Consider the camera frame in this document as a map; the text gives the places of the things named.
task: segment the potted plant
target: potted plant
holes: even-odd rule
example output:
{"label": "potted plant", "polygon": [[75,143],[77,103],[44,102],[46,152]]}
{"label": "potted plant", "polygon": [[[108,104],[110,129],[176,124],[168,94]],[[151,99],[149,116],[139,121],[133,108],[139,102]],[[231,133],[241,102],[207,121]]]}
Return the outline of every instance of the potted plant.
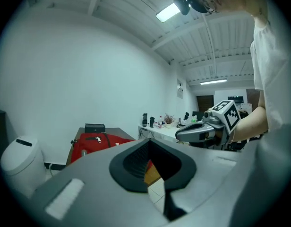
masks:
{"label": "potted plant", "polygon": [[165,114],[164,121],[166,123],[166,127],[168,129],[171,128],[171,124],[175,121],[174,116],[169,116],[167,113]]}

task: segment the white trash can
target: white trash can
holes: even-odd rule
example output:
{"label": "white trash can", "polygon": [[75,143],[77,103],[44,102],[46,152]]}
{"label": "white trash can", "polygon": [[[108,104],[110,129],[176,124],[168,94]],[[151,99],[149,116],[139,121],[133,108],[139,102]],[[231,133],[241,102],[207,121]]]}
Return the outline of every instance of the white trash can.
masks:
{"label": "white trash can", "polygon": [[0,165],[7,184],[28,198],[45,182],[46,168],[37,139],[18,137],[4,151]]}

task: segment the red bag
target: red bag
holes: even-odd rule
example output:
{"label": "red bag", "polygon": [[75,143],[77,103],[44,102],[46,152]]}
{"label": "red bag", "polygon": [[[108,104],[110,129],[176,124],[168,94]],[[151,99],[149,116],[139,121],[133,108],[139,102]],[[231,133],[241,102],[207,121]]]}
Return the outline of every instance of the red bag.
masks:
{"label": "red bag", "polygon": [[95,151],[107,149],[134,140],[123,139],[121,137],[107,133],[84,133],[80,139],[75,140],[71,156],[71,163],[83,156],[83,153],[90,154]]}

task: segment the person's arm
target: person's arm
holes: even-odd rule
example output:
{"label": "person's arm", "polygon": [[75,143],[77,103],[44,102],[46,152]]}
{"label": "person's arm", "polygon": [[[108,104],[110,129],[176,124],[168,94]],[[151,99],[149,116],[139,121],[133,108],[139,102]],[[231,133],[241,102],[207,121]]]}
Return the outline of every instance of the person's arm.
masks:
{"label": "person's arm", "polygon": [[265,110],[265,99],[263,91],[260,91],[260,98],[258,108],[256,108],[249,116],[242,119],[237,127],[233,142],[239,140],[246,140],[256,135],[265,133],[268,130],[266,110]]}

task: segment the rectangular light fixture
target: rectangular light fixture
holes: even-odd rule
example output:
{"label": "rectangular light fixture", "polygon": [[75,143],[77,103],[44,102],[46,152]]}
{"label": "rectangular light fixture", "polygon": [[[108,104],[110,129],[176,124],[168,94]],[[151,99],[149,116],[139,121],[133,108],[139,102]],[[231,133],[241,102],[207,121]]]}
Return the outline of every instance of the rectangular light fixture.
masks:
{"label": "rectangular light fixture", "polygon": [[175,14],[180,12],[179,8],[176,6],[175,3],[172,3],[170,6],[162,10],[160,13],[156,15],[156,17],[161,21],[165,22],[169,18],[173,17]]}
{"label": "rectangular light fixture", "polygon": [[201,85],[206,85],[206,84],[212,84],[212,83],[219,83],[219,82],[226,82],[227,79],[223,79],[223,80],[216,80],[216,81],[206,81],[206,82],[201,82]]}

